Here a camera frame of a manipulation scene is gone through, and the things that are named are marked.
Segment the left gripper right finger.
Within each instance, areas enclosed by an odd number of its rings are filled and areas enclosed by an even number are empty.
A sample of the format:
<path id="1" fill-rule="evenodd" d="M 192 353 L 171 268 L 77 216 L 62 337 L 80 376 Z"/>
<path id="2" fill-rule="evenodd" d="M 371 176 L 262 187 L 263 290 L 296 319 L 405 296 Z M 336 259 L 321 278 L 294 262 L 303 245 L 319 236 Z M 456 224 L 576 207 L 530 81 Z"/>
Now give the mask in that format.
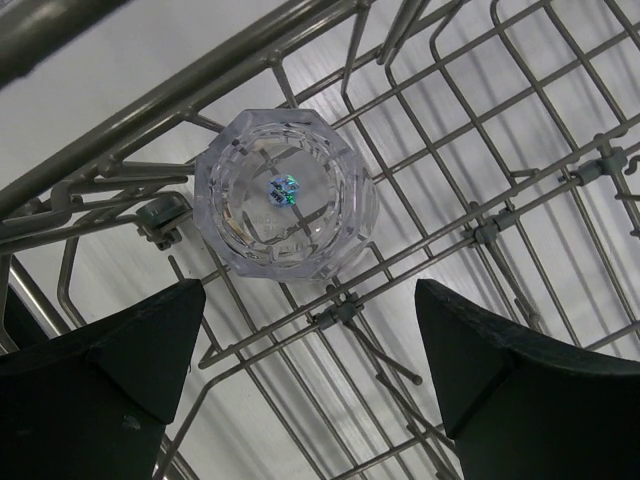
<path id="1" fill-rule="evenodd" d="M 433 279 L 415 308 L 447 436 L 468 479 L 635 479 L 639 365 L 486 310 Z"/>

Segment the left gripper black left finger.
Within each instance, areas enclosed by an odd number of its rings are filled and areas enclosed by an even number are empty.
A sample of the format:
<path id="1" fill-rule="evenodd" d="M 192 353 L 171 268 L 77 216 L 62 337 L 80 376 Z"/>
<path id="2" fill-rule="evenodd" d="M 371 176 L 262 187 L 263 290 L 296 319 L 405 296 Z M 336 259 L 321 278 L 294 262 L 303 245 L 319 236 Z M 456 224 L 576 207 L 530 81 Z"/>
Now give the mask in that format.
<path id="1" fill-rule="evenodd" d="M 1 358 L 4 479 L 149 479 L 206 295 L 187 279 Z"/>

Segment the clear glass cup front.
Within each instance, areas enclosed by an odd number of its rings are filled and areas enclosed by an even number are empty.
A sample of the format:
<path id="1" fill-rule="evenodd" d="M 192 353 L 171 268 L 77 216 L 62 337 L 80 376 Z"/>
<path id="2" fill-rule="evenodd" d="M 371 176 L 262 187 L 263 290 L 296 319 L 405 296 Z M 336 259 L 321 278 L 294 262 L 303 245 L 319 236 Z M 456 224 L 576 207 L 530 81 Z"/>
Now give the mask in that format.
<path id="1" fill-rule="evenodd" d="M 194 169 L 194 224 L 240 276 L 326 280 L 370 242 L 379 200 L 366 162 L 312 109 L 242 111 Z"/>

